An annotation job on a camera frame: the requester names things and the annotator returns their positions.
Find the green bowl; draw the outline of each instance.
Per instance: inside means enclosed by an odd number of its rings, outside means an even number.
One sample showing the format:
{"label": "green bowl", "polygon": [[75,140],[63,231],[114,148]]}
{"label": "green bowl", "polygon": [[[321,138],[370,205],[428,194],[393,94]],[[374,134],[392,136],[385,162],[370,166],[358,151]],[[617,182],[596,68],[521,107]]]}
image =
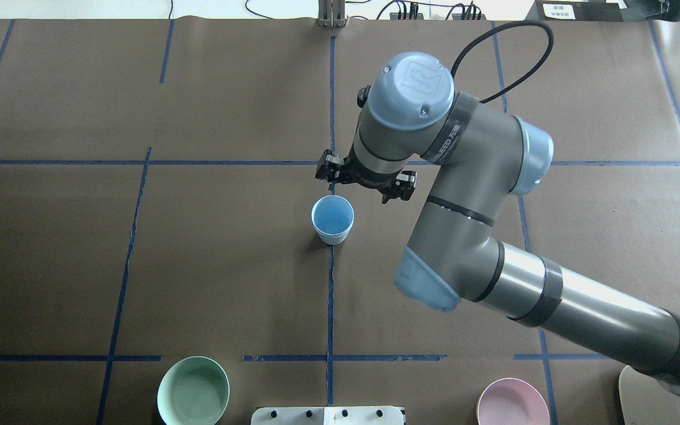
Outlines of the green bowl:
{"label": "green bowl", "polygon": [[213,425],[230,400],[230,382],[208,357],[184,358],[167,371],[156,393],[159,415],[167,425]]}

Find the white bracket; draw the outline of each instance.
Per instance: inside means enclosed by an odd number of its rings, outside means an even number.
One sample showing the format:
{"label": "white bracket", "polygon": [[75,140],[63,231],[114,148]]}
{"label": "white bracket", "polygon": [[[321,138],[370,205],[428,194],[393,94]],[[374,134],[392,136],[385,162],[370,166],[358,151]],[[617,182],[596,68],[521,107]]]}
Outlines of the white bracket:
{"label": "white bracket", "polygon": [[406,425],[404,412],[394,406],[260,408],[251,425]]}
{"label": "white bracket", "polygon": [[319,17],[316,24],[320,27],[345,27],[345,0],[319,0]]}

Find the white plastic mount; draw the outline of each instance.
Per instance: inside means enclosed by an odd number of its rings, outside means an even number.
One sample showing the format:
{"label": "white plastic mount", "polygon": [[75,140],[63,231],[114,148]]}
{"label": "white plastic mount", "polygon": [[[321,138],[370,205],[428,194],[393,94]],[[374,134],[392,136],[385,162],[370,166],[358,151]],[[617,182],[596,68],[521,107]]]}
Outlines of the white plastic mount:
{"label": "white plastic mount", "polygon": [[405,409],[394,406],[259,408],[251,425],[405,425]]}

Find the table surface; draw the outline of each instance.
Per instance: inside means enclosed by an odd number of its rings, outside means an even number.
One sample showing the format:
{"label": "table surface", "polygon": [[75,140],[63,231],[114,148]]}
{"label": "table surface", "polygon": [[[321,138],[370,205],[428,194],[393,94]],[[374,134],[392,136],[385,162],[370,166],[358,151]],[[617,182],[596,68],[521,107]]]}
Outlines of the table surface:
{"label": "table surface", "polygon": [[[616,423],[620,363],[395,289],[436,166],[410,167],[410,202],[337,186],[356,219],[335,248],[310,224],[329,193],[315,161],[348,152],[357,89],[402,51],[449,65],[489,27],[0,21],[0,423],[158,423],[159,380],[190,355],[229,374],[221,423],[325,404],[476,423],[481,390],[501,377],[537,387],[553,423]],[[680,313],[680,25],[552,27],[546,65],[490,103],[556,145],[495,234]],[[456,86],[494,93],[543,37],[500,33]]]}

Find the pink bowl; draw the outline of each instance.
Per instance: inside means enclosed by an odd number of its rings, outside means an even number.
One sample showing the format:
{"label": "pink bowl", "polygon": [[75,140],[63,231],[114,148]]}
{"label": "pink bowl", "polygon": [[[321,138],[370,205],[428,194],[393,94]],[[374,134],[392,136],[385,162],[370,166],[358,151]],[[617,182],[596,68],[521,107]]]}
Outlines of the pink bowl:
{"label": "pink bowl", "polygon": [[479,425],[550,425],[550,412],[536,388],[516,378],[496,380],[477,401]]}

